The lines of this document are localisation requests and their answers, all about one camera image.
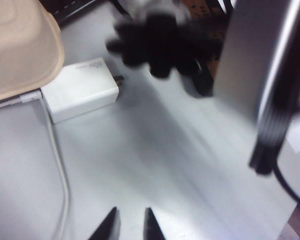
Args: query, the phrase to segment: charger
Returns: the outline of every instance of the charger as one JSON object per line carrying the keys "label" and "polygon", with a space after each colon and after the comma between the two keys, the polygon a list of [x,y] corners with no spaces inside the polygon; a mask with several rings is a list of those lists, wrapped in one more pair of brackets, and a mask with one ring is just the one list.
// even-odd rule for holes
{"label": "charger", "polygon": [[102,58],[65,66],[41,91],[54,123],[114,103],[119,94]]}

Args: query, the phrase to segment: black object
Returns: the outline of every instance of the black object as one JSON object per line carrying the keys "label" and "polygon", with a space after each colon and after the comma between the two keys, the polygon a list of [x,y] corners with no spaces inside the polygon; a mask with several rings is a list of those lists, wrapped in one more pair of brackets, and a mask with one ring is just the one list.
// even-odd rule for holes
{"label": "black object", "polygon": [[143,225],[144,240],[166,240],[162,233],[154,212],[150,207],[145,209],[144,225]]}
{"label": "black object", "polygon": [[[119,240],[119,234],[119,211],[117,210],[117,207],[114,207],[95,230],[89,240]],[[143,239],[166,240],[150,207],[145,209]]]}
{"label": "black object", "polygon": [[222,43],[201,33],[201,45],[187,40],[187,26],[177,26],[174,16],[164,13],[148,15],[144,24],[135,22],[115,26],[120,39],[107,42],[108,51],[121,54],[123,63],[137,67],[149,63],[150,73],[167,78],[172,67],[187,76],[199,75],[197,60],[209,61],[221,52]]}
{"label": "black object", "polygon": [[[63,24],[78,13],[88,11],[90,8],[106,3],[107,0],[39,0],[45,9],[53,15],[58,24]],[[118,0],[109,0],[119,13],[127,15],[127,11],[120,5]]]}
{"label": "black object", "polygon": [[112,208],[109,214],[105,217],[103,222],[95,230],[89,240],[108,240],[113,234],[119,238],[119,233],[115,232],[116,221],[118,220],[118,210],[116,207]]}
{"label": "black object", "polygon": [[249,165],[261,175],[269,175],[274,171],[286,192],[300,202],[300,198],[287,184],[278,167],[278,156],[285,135],[293,114],[299,108],[300,19],[280,69],[259,124],[257,143]]}

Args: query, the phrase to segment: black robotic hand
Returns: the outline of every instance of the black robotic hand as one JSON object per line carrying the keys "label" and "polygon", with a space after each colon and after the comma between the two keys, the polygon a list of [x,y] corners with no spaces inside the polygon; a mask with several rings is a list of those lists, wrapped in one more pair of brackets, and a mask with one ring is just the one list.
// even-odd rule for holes
{"label": "black robotic hand", "polygon": [[218,39],[209,39],[208,31],[189,35],[188,25],[178,26],[174,16],[164,13],[148,15],[143,24],[122,23],[115,29],[119,39],[106,43],[108,51],[121,54],[128,67],[149,63],[157,78],[167,78],[173,67],[182,75],[198,76],[202,73],[198,61],[208,62],[222,48]]}

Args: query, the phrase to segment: cable connector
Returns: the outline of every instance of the cable connector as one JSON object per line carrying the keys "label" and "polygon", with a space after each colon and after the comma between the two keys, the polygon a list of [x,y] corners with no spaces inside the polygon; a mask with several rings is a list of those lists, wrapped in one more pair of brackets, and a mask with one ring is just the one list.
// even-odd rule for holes
{"label": "cable connector", "polygon": [[38,99],[41,99],[41,98],[42,98],[42,95],[41,95],[41,92],[39,90],[30,91],[30,92],[27,92],[27,93],[24,93],[24,94],[20,95],[20,99],[21,99],[21,102],[23,104],[27,103],[27,102],[34,101],[34,100],[38,100]]}
{"label": "cable connector", "polygon": [[34,100],[41,99],[42,95],[39,90],[29,91],[27,93],[21,94],[19,96],[11,97],[9,99],[4,99],[0,101],[0,108],[14,105],[18,103],[27,103]]}

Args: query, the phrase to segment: beige container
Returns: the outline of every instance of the beige container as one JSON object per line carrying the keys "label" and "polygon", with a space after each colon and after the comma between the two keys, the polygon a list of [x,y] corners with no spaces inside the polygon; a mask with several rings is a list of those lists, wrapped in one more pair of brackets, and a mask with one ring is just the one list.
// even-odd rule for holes
{"label": "beige container", "polygon": [[46,85],[64,58],[60,29],[38,0],[0,0],[0,100]]}

